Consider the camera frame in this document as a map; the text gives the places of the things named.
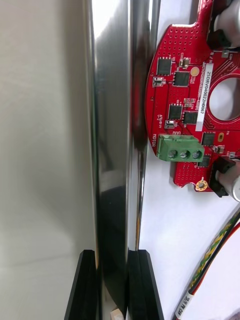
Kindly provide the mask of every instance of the green terminal block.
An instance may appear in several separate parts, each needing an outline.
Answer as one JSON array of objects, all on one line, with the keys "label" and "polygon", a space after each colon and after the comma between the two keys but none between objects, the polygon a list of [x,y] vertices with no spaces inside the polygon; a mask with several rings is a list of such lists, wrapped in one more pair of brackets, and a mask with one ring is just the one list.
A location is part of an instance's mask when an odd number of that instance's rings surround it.
[{"label": "green terminal block", "polygon": [[158,137],[157,157],[172,162],[202,162],[204,147],[192,135],[166,135]]}]

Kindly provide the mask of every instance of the gold mounting hole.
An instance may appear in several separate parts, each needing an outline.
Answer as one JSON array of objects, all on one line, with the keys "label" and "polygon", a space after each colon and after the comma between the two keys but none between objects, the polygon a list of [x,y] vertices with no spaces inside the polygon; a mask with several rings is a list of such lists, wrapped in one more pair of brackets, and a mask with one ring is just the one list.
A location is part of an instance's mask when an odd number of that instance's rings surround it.
[{"label": "gold mounting hole", "polygon": [[196,184],[196,190],[197,191],[205,191],[207,188],[208,188],[208,183],[207,183],[207,181],[205,181],[205,180],[200,180],[200,181],[198,181],[198,183]]}]

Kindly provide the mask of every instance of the white background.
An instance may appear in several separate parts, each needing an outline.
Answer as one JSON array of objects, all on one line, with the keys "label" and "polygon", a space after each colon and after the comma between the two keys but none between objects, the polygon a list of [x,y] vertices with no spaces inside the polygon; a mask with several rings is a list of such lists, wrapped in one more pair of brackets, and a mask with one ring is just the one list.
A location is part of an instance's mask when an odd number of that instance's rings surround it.
[{"label": "white background", "polygon": [[[161,0],[158,41],[168,25],[194,21],[193,2],[191,14],[192,0]],[[176,187],[170,164],[157,159],[149,145],[140,248],[151,255],[165,320],[171,319],[201,257],[237,205],[230,197],[196,193],[192,185]],[[239,268],[240,232],[212,263],[183,319],[224,320],[238,311]]]}]

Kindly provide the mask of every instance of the black clamp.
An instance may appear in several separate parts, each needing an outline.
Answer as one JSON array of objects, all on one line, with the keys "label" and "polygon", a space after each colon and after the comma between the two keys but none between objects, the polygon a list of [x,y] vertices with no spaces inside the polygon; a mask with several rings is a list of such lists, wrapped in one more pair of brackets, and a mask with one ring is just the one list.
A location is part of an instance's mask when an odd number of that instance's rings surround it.
[{"label": "black clamp", "polygon": [[220,156],[216,161],[213,162],[209,187],[220,198],[228,196],[229,194],[227,193],[225,188],[217,181],[216,173],[217,171],[219,171],[221,174],[225,174],[230,168],[234,167],[235,165],[235,161],[223,156]]}]

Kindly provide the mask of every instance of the white wall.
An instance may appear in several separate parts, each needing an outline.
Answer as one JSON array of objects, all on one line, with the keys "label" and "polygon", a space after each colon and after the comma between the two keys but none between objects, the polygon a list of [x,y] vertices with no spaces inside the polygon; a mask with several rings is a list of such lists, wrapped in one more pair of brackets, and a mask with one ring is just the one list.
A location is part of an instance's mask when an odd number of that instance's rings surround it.
[{"label": "white wall", "polygon": [[94,249],[79,0],[0,0],[0,319],[59,320]]},{"label": "white wall", "polygon": [[[168,25],[194,21],[197,2],[161,0],[158,41]],[[165,320],[172,318],[193,271],[238,205],[230,197],[196,193],[192,185],[180,189],[171,175],[170,164],[149,145],[140,248],[151,255]],[[224,320],[240,308],[239,243],[240,232],[214,260],[183,320]]]}]

